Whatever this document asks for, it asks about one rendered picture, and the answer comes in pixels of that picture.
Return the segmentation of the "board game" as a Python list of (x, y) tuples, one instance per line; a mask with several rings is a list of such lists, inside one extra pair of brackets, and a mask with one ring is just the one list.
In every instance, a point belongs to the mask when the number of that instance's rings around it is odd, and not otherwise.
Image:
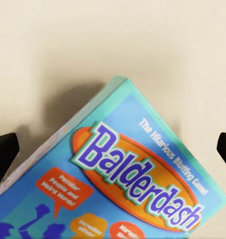
[(116, 74), (0, 184), (0, 239), (185, 239), (226, 194)]

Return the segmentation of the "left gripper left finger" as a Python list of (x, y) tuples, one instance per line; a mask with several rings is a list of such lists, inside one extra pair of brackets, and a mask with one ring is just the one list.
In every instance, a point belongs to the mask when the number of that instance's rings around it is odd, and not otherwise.
[(15, 132), (0, 136), (0, 181), (18, 153), (19, 144)]

